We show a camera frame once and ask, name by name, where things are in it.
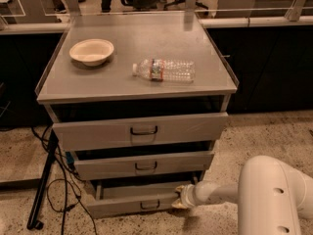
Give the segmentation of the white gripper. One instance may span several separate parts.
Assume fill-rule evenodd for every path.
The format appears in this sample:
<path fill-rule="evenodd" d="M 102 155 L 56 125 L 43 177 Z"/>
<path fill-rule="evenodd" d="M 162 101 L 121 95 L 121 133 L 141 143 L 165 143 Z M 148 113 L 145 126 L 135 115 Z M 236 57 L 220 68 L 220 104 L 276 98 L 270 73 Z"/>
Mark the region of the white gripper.
<path fill-rule="evenodd" d="M 197 201 L 194 197 L 195 186 L 192 184 L 181 185 L 175 188 L 177 193 L 180 193 L 180 200 L 176 200 L 172 203 L 174 209 L 193 208 L 197 205 Z"/>

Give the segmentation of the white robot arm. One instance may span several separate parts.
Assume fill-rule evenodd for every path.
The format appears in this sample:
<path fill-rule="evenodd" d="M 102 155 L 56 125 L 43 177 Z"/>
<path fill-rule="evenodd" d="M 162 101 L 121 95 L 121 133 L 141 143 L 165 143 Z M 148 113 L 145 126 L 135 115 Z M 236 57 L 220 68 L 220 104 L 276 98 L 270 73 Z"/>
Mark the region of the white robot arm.
<path fill-rule="evenodd" d="M 299 221 L 313 218 L 313 178 L 268 156 L 249 159 L 236 184 L 204 180 L 176 192 L 175 209 L 236 204 L 238 235 L 301 235 Z"/>

